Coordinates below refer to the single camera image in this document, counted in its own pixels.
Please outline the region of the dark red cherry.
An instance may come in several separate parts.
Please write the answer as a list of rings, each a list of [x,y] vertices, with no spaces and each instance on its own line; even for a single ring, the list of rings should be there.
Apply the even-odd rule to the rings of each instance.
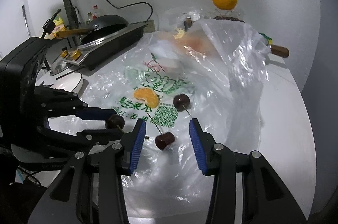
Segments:
[[[106,129],[123,129],[125,120],[121,115],[113,114],[105,121]]]
[[[166,146],[172,144],[175,141],[175,136],[171,132],[158,135],[155,138],[155,145],[162,151]]]
[[[177,109],[177,111],[185,111],[190,106],[190,98],[184,93],[176,95],[173,98],[173,105]]]

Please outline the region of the white ceramic plate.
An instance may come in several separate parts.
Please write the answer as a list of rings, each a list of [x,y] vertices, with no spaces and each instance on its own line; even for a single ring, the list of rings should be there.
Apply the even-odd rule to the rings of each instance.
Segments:
[[[83,75],[79,72],[74,72],[56,80],[51,85],[45,86],[53,89],[63,89],[67,92],[79,93],[83,86]]]

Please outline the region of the black chopstick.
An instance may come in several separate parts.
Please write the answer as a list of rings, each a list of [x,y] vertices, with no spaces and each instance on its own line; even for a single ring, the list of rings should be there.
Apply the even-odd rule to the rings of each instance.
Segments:
[[[59,80],[59,79],[65,77],[65,76],[68,76],[68,75],[73,74],[73,73],[75,73],[75,72],[78,72],[78,71],[82,70],[83,68],[84,68],[84,67],[81,66],[81,67],[79,67],[79,68],[77,68],[77,69],[75,69],[75,70],[72,70],[72,71],[70,71],[70,72],[68,72],[68,73],[66,73],[66,74],[61,75],[60,77],[57,77],[56,80]]]

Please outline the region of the steel pot lid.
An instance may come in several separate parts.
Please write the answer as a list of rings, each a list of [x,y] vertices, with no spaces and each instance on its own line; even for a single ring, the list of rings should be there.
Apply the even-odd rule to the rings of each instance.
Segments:
[[[64,58],[62,57],[58,57],[56,58],[52,65],[50,66],[50,76],[55,76],[59,73],[61,73],[62,71],[72,67],[73,65],[66,62]]]

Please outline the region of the steel induction cooker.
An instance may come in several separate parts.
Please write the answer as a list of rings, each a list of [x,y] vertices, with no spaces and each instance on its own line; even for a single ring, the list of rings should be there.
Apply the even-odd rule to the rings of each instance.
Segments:
[[[94,70],[105,60],[138,42],[143,36],[145,27],[147,22],[132,23],[100,38],[86,36],[77,48],[69,51],[64,61]]]

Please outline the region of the orange mandarin segment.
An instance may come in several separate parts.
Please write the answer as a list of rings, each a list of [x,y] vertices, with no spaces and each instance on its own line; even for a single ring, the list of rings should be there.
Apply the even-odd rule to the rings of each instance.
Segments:
[[[149,88],[139,88],[134,91],[134,98],[137,100],[142,100],[150,108],[156,108],[159,103],[158,95]]]

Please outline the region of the black wok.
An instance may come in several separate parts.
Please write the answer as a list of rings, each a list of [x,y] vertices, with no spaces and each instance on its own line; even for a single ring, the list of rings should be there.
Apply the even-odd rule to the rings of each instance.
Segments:
[[[87,24],[86,28],[58,31],[56,32],[55,37],[57,39],[63,39],[67,37],[84,36],[81,39],[80,45],[85,45],[99,38],[118,32],[128,25],[128,21],[123,17],[109,14],[95,18]]]

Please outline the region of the printed clear plastic bag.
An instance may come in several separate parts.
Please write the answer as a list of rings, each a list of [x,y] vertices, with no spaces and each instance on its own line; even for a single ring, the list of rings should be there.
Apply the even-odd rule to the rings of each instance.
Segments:
[[[188,30],[144,35],[90,79],[84,102],[115,110],[123,129],[146,122],[139,165],[122,178],[128,201],[192,203],[207,195],[211,180],[196,163],[192,118],[234,151],[258,146],[269,52],[266,37],[249,24],[203,19]]]

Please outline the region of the yellow detergent bottle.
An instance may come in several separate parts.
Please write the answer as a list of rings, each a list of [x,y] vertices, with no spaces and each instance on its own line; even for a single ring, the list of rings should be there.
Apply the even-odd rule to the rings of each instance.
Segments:
[[[62,17],[60,17],[59,15],[57,15],[55,17],[55,19],[53,20],[53,22],[55,23],[55,28],[53,29],[53,31],[51,32],[51,34],[46,34],[45,38],[52,40],[53,38],[56,37],[56,33],[60,32],[60,31],[65,31],[66,27],[64,25],[64,20],[62,19]]]

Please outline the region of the small oil bottle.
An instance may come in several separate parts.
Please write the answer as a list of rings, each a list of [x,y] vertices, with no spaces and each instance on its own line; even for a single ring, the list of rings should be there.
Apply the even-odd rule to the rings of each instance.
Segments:
[[[92,16],[92,13],[89,12],[89,13],[87,14],[86,24],[88,25],[91,21],[93,21],[93,16]]]

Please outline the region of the red capped sauce bottle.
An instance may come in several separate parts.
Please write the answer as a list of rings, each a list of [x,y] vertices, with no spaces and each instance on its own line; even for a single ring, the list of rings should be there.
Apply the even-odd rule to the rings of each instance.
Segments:
[[[92,17],[93,19],[97,19],[98,17],[100,17],[100,10],[98,8],[98,5],[93,6]]]

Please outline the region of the half peeled orange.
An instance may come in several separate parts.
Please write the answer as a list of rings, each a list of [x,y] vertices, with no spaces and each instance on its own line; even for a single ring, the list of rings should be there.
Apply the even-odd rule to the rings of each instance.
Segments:
[[[214,50],[214,46],[202,30],[184,32],[183,29],[178,29],[176,33],[158,32],[158,37],[161,40],[168,40],[184,53],[193,50],[208,55]]]

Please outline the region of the small crumpled plastic bag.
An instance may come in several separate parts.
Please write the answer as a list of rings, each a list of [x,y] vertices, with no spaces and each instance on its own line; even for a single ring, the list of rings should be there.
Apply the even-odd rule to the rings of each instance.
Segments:
[[[177,6],[166,10],[159,16],[159,30],[172,31],[175,28],[184,28],[187,18],[191,21],[199,20],[203,15],[203,9],[199,5]]]

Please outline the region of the wooden handled tool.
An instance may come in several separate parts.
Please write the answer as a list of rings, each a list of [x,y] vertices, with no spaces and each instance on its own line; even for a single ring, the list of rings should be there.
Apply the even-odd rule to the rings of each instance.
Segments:
[[[270,48],[271,54],[282,57],[282,58],[289,57],[290,52],[286,47],[273,44],[273,39],[263,33],[260,33],[260,35],[263,36],[266,46]]]

